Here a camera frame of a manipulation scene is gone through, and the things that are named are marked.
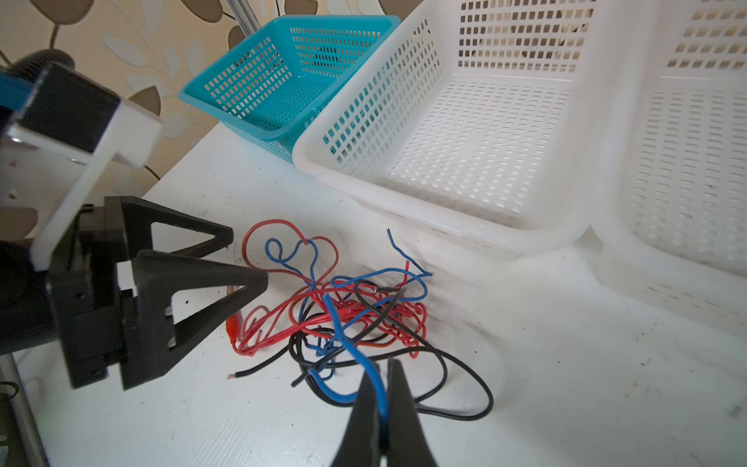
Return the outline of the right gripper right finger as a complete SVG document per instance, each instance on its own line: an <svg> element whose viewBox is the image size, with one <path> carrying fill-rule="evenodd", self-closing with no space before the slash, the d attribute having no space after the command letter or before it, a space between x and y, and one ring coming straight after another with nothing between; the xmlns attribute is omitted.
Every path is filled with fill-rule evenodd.
<svg viewBox="0 0 747 467"><path fill-rule="evenodd" d="M436 467L417 414L414 397L402 363L396 359L387 362L387 434L385 456L388 466Z"/></svg>

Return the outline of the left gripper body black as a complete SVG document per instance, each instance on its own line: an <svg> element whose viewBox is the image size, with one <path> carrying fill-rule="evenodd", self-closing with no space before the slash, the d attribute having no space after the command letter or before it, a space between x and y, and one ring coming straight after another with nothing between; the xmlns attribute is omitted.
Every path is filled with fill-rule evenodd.
<svg viewBox="0 0 747 467"><path fill-rule="evenodd" d="M118 264L140 250L139 208L136 197L85 205L41 272L28 239L2 241L2 354L59 342L73 387L106 379L112 365L124 388L140 384L136 299L117 278Z"/></svg>

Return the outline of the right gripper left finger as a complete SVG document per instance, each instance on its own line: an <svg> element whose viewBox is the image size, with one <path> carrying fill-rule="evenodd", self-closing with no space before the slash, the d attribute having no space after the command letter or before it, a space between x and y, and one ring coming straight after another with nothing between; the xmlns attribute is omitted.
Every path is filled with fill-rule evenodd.
<svg viewBox="0 0 747 467"><path fill-rule="evenodd" d="M381 466L381 418L377 393L365 374L332 467Z"/></svg>

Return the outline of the teal plastic basket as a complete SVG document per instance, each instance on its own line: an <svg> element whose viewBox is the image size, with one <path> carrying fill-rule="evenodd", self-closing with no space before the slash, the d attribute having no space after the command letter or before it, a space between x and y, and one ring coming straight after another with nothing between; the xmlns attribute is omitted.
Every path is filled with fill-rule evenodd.
<svg viewBox="0 0 747 467"><path fill-rule="evenodd" d="M398 27L396 16L283 16L179 93L283 161L327 103Z"/></svg>

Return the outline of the white plastic basket left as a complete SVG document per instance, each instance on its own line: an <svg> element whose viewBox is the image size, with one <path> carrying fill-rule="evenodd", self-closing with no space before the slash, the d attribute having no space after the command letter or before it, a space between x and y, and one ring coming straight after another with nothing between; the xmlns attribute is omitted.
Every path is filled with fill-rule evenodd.
<svg viewBox="0 0 747 467"><path fill-rule="evenodd" d="M591 225L591 173L657 1L425 1L326 105L294 165L509 258Z"/></svg>

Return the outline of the white plastic basket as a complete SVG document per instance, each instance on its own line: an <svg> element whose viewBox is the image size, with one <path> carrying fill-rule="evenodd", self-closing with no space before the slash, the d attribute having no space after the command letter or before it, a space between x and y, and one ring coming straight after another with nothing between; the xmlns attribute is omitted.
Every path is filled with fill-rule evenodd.
<svg viewBox="0 0 747 467"><path fill-rule="evenodd" d="M617 1L591 180L610 289L746 333L746 5Z"/></svg>
<svg viewBox="0 0 747 467"><path fill-rule="evenodd" d="M657 1L425 1L326 105L294 165L509 258L591 225L591 173Z"/></svg>

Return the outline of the white plastic basket right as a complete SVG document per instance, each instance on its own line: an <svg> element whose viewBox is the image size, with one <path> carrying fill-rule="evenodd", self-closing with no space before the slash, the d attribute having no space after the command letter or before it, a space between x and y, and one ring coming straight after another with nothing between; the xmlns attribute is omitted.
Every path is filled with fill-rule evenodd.
<svg viewBox="0 0 747 467"><path fill-rule="evenodd" d="M610 289L746 333L746 5L617 1L591 180Z"/></svg>

